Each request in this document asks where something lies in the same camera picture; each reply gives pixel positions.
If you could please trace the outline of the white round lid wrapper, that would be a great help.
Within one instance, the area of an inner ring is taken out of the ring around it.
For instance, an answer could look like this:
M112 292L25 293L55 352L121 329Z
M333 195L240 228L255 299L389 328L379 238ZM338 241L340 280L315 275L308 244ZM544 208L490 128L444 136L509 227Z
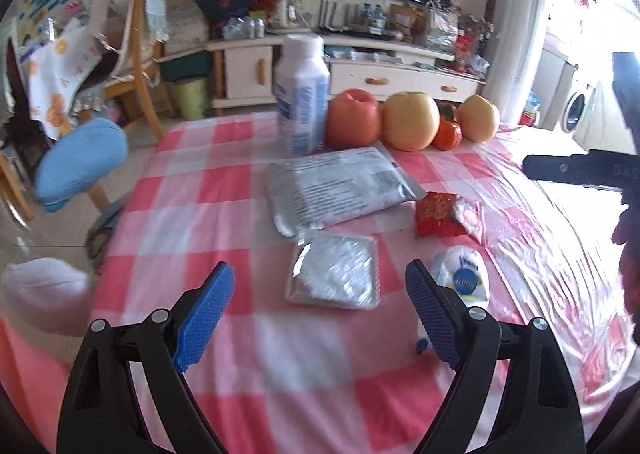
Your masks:
M462 245L449 247L435 255L430 273L439 286L457 292L468 307L488 309L489 276L477 250Z

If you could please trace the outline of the small red candy packet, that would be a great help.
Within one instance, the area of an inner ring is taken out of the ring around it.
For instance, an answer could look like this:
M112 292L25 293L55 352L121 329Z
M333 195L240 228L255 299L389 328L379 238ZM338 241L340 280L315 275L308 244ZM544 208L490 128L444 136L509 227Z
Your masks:
M417 237L467 236L484 244L484 205L453 193L427 192L414 207Z

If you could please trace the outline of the silver foil tray pack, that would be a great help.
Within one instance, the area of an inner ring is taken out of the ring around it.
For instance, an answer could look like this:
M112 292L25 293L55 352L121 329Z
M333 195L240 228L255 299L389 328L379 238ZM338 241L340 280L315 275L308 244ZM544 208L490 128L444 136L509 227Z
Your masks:
M285 299L300 305L372 310L380 302L378 244L370 236L303 231L294 251Z

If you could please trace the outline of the silver foil bag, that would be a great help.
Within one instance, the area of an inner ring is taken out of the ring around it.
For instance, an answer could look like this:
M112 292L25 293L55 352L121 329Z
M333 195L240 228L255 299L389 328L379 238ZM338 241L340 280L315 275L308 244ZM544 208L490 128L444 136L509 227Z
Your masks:
M381 143L271 163L266 188L277 231L320 231L425 196Z

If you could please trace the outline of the white washing machine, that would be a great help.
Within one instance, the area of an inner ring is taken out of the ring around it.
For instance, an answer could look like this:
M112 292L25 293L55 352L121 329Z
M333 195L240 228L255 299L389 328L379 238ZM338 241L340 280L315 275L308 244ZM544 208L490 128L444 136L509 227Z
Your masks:
M541 118L540 127L572 136L578 129L592 99L593 87L578 67L566 62Z

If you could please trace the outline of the white cushioned stool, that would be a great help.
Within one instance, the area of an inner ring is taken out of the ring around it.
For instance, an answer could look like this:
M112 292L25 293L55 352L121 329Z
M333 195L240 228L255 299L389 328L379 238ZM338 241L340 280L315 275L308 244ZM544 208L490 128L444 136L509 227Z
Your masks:
M91 313L93 277L61 259L12 263L1 275L10 307L43 333L84 336Z

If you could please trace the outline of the cartoon patterned floor mat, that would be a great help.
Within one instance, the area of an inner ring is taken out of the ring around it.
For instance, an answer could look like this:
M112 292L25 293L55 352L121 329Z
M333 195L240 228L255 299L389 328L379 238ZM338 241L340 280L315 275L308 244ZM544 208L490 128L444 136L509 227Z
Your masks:
M108 246L122 212L120 203L111 203L100 214L88 230L85 252L94 274L100 275L104 266Z

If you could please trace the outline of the orange tangerine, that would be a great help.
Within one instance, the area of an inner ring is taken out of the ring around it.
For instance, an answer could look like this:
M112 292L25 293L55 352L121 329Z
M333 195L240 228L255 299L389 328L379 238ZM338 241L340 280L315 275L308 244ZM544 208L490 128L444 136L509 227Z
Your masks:
M462 131L459 123L457 121L441 117L433 145L440 151L452 151L461 143L461 140Z

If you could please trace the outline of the red white checkered tablecloth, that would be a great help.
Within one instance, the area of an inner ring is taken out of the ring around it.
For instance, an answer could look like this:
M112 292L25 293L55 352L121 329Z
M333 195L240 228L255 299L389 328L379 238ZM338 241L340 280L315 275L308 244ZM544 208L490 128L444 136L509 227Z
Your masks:
M608 239L634 158L502 128L288 159L271 115L171 130L75 364L1 348L40 452L581 453L636 352Z

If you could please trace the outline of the large yellow pear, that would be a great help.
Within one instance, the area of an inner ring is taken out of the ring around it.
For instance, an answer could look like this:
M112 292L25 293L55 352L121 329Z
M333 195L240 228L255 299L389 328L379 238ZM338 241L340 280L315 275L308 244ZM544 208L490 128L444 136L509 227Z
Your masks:
M439 110L431 96L402 92L382 106L383 140L398 151L423 151L439 129Z

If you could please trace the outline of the blue cushioned stool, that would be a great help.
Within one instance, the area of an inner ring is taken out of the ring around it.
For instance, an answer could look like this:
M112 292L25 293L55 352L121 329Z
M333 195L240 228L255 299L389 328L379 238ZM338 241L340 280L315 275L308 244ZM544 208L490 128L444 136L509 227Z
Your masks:
M110 201L99 181L122 166L128 155L125 131L96 118L63 135L42 157L35 175L36 196L47 212L61 210L79 194L104 210Z

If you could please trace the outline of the red apple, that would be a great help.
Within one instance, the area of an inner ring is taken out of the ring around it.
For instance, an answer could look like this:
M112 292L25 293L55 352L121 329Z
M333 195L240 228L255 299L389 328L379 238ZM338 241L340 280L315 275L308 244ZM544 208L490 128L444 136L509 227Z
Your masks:
M335 149L370 146L382 134L378 101L361 88L343 91L329 103L326 143Z

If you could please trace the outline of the green waste bin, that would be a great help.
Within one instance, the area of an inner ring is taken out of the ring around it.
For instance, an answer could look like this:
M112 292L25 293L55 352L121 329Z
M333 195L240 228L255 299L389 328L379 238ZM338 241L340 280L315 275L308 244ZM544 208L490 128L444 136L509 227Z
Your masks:
M209 106L207 82L205 78L181 80L172 84L175 102L182 117L189 121L200 120Z

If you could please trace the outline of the white orange patterned cloth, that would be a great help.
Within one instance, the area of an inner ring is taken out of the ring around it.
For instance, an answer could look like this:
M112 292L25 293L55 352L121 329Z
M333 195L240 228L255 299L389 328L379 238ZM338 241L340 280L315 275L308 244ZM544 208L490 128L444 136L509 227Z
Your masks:
M26 65L30 117L58 140L76 93L102 60L96 38L73 19L62 33L32 53Z

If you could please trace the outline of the wooden chair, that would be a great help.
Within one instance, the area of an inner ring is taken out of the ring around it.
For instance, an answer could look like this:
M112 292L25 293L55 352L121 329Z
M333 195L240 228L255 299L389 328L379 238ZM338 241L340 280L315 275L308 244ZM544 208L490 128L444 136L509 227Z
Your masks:
M160 48L152 40L146 25L145 0L130 0L119 52L108 50L103 55L102 62L89 74L79 93L99 86L103 100L119 98L129 118L125 131L130 131L145 118L155 140L160 142L165 130L150 92L152 81L162 80L158 53Z

